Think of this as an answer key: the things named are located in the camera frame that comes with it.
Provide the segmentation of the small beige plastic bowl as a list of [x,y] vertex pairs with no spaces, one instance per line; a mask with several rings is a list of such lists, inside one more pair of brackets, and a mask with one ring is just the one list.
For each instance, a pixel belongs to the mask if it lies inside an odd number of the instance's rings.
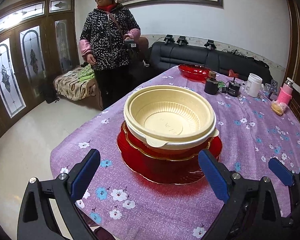
[[178,86],[156,85],[131,94],[124,105],[126,124],[154,139],[168,142],[191,141],[216,126],[210,103],[198,93]]

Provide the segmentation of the white plastic bowl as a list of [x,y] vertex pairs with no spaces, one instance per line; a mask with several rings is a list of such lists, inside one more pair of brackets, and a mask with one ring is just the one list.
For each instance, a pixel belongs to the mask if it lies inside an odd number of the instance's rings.
[[132,133],[132,135],[136,139],[138,139],[138,141],[143,142],[146,146],[152,147],[154,149],[165,149],[165,150],[173,150],[173,151],[187,150],[199,146],[219,135],[219,130],[214,128],[214,129],[210,129],[210,131],[203,137],[191,141],[181,141],[180,139],[178,139],[178,141],[175,142],[168,142],[164,140],[154,139],[154,143],[151,141],[151,143],[149,144],[144,134],[135,131],[134,129],[130,128],[128,125],[126,126],[128,131]]

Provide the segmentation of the purple floral tablecloth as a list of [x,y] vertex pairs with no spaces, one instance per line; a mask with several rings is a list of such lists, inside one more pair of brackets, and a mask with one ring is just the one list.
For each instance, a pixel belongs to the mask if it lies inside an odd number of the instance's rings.
[[[278,159],[300,174],[300,123],[290,109],[271,110],[263,93],[256,98],[205,94],[216,114],[219,136],[209,150],[229,170],[246,179],[268,176],[282,216],[290,214],[288,188],[271,172]],[[199,148],[172,157],[150,149],[128,130],[125,100],[108,107],[71,133],[52,152],[51,172],[67,173],[90,149],[100,166],[78,207],[120,239],[200,239],[217,217],[218,200],[198,165]]]

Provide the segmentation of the red plate gold rim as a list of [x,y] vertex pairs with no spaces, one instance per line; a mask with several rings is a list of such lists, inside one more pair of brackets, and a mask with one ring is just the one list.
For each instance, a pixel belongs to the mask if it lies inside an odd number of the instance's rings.
[[219,136],[210,137],[204,143],[188,148],[185,150],[165,150],[160,148],[153,148],[146,145],[141,140],[137,139],[129,131],[126,122],[124,121],[121,125],[121,131],[117,137],[117,145],[121,152],[141,155],[156,160],[167,160],[167,161],[186,161],[194,158],[199,154],[201,150],[209,150],[212,148],[213,143],[221,142]]

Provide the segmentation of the small bag of snack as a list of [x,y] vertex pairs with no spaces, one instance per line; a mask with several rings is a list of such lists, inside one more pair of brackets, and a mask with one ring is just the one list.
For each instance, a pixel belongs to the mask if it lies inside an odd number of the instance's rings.
[[287,108],[287,104],[284,102],[272,101],[271,110],[278,116],[282,116]]

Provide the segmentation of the large red plate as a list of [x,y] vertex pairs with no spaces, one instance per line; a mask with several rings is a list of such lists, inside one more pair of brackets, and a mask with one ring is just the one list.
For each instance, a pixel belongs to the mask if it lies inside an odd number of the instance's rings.
[[[222,148],[222,141],[215,142],[209,151],[219,159]],[[185,185],[195,183],[204,177],[198,155],[186,161],[156,160],[124,152],[121,152],[121,156],[126,166],[133,172],[157,184]]]

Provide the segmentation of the pink sleeved bottle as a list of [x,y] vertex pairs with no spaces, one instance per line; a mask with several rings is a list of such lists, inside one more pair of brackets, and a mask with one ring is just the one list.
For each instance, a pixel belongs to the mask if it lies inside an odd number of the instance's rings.
[[280,87],[277,103],[289,104],[292,99],[293,84],[294,81],[288,77],[282,87]]

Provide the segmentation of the black round device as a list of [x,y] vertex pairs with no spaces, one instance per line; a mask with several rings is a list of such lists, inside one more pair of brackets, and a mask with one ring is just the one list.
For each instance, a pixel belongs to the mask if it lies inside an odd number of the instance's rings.
[[235,77],[233,77],[233,79],[228,83],[227,94],[232,97],[238,97],[240,88],[241,84],[236,81]]

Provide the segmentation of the black cylinder with wooden knob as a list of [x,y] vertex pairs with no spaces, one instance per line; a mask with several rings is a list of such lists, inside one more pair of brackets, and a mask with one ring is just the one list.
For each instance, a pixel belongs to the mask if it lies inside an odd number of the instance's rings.
[[210,95],[216,95],[219,91],[218,81],[216,80],[216,72],[209,71],[209,76],[206,79],[204,92]]

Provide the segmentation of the red plastic bag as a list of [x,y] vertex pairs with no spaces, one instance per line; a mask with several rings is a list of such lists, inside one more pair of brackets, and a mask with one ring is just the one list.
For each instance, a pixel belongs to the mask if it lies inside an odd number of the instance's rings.
[[235,73],[232,69],[230,69],[229,72],[228,72],[228,77],[239,78],[239,74]]

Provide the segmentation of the patterned bed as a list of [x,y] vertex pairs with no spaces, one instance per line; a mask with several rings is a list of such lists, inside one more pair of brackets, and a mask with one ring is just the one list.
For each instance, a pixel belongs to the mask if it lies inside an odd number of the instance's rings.
[[56,77],[53,86],[57,94],[71,101],[80,101],[98,94],[97,82],[90,64]]

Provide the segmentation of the red glass dish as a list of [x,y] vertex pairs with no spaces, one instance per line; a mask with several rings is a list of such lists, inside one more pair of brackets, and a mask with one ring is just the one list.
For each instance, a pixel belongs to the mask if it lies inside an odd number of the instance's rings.
[[209,68],[195,64],[180,64],[178,69],[184,78],[202,83],[205,83],[210,71]]

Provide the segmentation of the black leather sofa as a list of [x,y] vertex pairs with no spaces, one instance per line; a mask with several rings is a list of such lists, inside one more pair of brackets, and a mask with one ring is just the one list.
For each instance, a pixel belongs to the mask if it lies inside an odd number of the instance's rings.
[[271,83],[273,79],[269,66],[263,61],[204,47],[180,46],[175,43],[153,43],[149,49],[149,64],[156,75],[180,64],[194,64],[226,76],[232,70],[243,81],[246,81],[251,73],[259,76],[263,83]]

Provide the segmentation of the wooden glass panel doors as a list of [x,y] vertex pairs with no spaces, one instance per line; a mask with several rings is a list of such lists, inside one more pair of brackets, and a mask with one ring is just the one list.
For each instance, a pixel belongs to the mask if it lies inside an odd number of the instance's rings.
[[21,0],[0,10],[0,138],[79,64],[75,0]]

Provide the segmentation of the woman in patterned jacket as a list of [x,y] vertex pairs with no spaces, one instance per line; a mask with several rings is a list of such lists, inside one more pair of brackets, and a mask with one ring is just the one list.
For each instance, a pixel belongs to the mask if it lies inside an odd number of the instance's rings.
[[108,108],[138,85],[127,41],[137,42],[141,29],[130,10],[117,0],[95,0],[79,39],[83,60],[91,65],[102,99]]

